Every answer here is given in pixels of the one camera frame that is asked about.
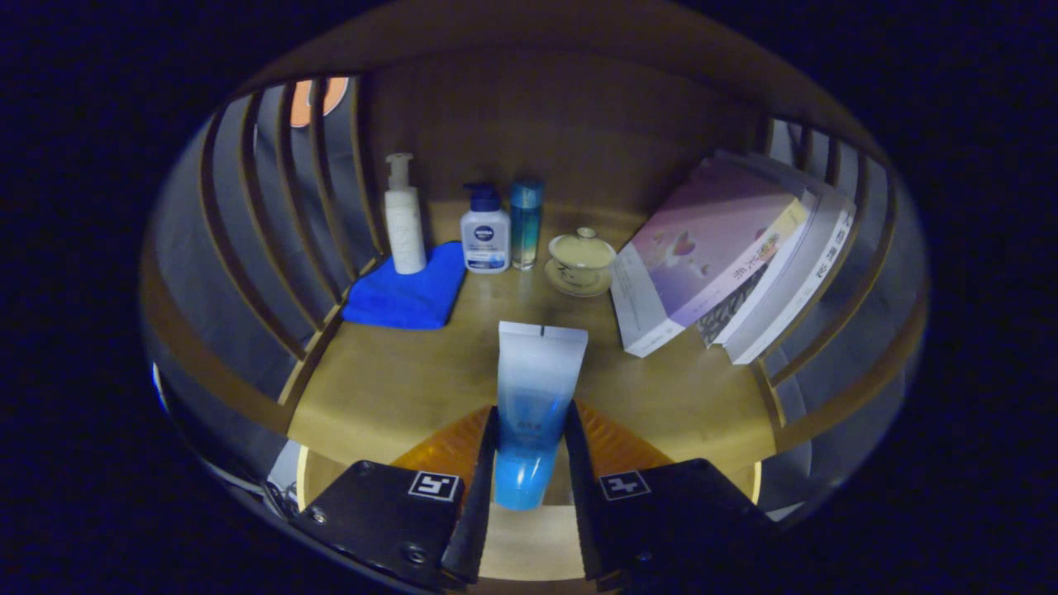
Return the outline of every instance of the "blue bottle cap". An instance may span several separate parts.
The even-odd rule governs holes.
[[[511,510],[531,510],[544,502],[554,470],[558,448],[535,453],[496,452],[496,504]]]
[[[499,193],[492,184],[463,184],[471,192],[470,210],[477,213],[499,211]]]
[[[519,180],[511,184],[511,206],[536,209],[544,199],[544,184],[535,180]]]

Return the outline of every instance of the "tube cap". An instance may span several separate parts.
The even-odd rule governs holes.
[[[554,471],[558,447],[531,453],[496,452],[496,504],[510,510],[531,510],[544,503],[544,492]]]

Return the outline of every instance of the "orange object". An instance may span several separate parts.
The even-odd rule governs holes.
[[[587,436],[588,453],[591,455],[591,467],[597,477],[674,463],[632,430],[576,399],[573,403],[580,413],[584,434]],[[390,465],[415,471],[458,475],[467,486],[470,486],[474,479],[477,452],[490,409],[491,405],[482,407],[442,428],[397,457]]]
[[[312,121],[312,80],[299,80],[294,87],[294,102],[290,106],[290,125],[304,128]],[[327,93],[324,94],[324,115],[334,111],[338,104],[345,97],[349,88],[349,79],[345,76],[329,78]]]

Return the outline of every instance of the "blue gradient bottle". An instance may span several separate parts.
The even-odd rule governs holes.
[[[523,271],[536,263],[543,194],[544,186],[537,181],[521,180],[511,185],[511,265]]]
[[[543,504],[587,346],[581,328],[499,322],[495,500],[504,508]]]

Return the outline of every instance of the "pump dispenser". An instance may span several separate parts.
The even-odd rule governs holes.
[[[422,244],[422,222],[419,218],[419,192],[408,185],[409,152],[386,157],[389,164],[389,190],[385,195],[386,232],[389,251],[398,274],[409,275],[426,268],[426,251]]]
[[[463,184],[470,211],[459,219],[463,265],[472,273],[496,274],[511,266],[511,218],[492,184]]]

